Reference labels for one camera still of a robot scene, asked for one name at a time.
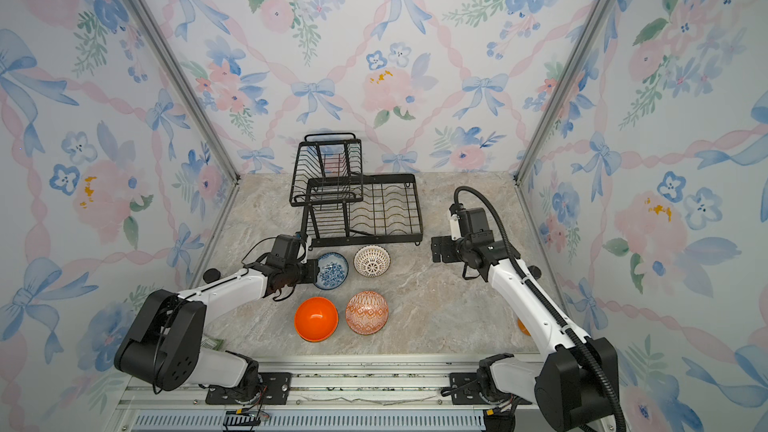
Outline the blue floral bowl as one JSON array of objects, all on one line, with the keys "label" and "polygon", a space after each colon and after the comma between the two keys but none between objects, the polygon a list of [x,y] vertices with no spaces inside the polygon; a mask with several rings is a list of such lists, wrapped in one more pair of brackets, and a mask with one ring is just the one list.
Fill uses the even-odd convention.
[{"label": "blue floral bowl", "polygon": [[328,252],[318,258],[318,274],[315,286],[321,290],[333,290],[340,287],[348,277],[347,259],[336,252]]}]

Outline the orange bowl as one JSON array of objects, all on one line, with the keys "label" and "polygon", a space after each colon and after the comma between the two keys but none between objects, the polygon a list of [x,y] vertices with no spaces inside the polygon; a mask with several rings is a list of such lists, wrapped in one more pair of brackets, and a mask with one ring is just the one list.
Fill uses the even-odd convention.
[{"label": "orange bowl", "polygon": [[300,338],[307,342],[322,342],[331,337],[339,323],[338,311],[334,304],[324,297],[313,297],[304,301],[294,315],[294,328]]}]

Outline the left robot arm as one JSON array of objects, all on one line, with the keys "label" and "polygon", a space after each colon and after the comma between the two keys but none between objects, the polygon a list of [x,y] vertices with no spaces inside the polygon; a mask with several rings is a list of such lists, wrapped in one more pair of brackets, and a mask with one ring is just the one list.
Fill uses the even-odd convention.
[{"label": "left robot arm", "polygon": [[230,399],[248,403],[262,393],[256,360],[203,346],[209,323],[247,303],[287,298],[300,284],[312,284],[317,261],[306,257],[306,239],[281,234],[270,251],[238,272],[200,287],[151,293],[114,356],[114,367],[153,387],[156,393],[184,385],[221,389]]}]

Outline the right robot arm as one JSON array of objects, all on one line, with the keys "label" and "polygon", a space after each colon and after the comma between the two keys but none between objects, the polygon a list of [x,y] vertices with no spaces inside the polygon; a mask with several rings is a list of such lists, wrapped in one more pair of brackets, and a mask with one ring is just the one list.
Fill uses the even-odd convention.
[{"label": "right robot arm", "polygon": [[606,339],[594,339],[570,319],[539,285],[500,226],[491,227],[482,208],[454,204],[448,212],[450,234],[431,241],[437,263],[460,263],[477,271],[512,308],[533,339],[542,362],[511,353],[480,361],[476,383],[488,402],[521,402],[538,407],[556,431],[591,429],[610,420],[627,428],[620,406],[618,354]]}]

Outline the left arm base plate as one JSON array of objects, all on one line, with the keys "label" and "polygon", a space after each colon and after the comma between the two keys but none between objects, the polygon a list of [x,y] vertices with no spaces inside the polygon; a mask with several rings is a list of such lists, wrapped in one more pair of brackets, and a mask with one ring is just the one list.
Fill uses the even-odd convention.
[{"label": "left arm base plate", "polygon": [[251,406],[285,405],[293,375],[289,372],[259,372],[246,376],[234,388],[210,386],[206,405]]}]

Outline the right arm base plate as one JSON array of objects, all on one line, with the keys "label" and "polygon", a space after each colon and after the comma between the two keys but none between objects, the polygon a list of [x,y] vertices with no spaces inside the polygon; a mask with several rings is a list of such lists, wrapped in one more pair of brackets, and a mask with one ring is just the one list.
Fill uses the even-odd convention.
[{"label": "right arm base plate", "polygon": [[482,391],[475,372],[453,372],[448,375],[449,385],[440,391],[440,396],[451,400],[453,405],[483,405],[499,407],[513,402],[513,395],[500,393],[491,397]]}]

